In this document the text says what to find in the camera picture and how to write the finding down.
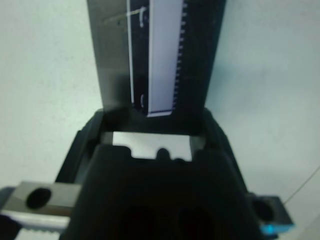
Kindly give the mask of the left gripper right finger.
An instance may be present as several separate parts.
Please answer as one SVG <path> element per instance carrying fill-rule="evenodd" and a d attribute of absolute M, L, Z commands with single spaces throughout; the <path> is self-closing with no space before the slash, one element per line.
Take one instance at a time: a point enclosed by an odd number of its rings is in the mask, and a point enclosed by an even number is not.
<path fill-rule="evenodd" d="M 248 189 L 245 183 L 245 180 L 242 176 L 241 170 L 236 161 L 235 155 L 233 153 L 232 147 L 228 140 L 227 135 L 223 131 L 223 129 L 219 126 L 216 120 L 213 118 L 212 113 L 208 109 L 204 109 L 202 115 L 202 125 L 203 132 L 205 135 L 205 148 L 219 150 L 224 152 L 232 166 L 233 174 L 237 179 L 240 187 L 243 189 L 245 193 L 248 193 Z"/>

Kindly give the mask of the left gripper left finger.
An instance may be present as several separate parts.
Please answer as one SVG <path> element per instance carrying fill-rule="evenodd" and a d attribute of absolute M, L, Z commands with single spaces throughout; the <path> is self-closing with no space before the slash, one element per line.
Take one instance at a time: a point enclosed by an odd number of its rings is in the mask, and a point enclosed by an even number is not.
<path fill-rule="evenodd" d="M 101 142 L 104 112 L 98 110 L 79 130 L 55 179 L 56 183 L 82 184 L 93 152 Z"/>

